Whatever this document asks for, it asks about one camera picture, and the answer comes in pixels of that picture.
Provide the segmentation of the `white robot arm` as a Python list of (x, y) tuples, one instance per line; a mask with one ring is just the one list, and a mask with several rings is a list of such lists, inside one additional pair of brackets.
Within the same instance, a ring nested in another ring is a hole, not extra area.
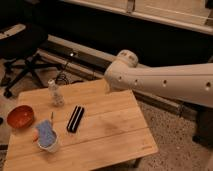
[(104, 73), (121, 89), (142, 90), (158, 96), (213, 108), (213, 63), (139, 67), (138, 57), (121, 50)]

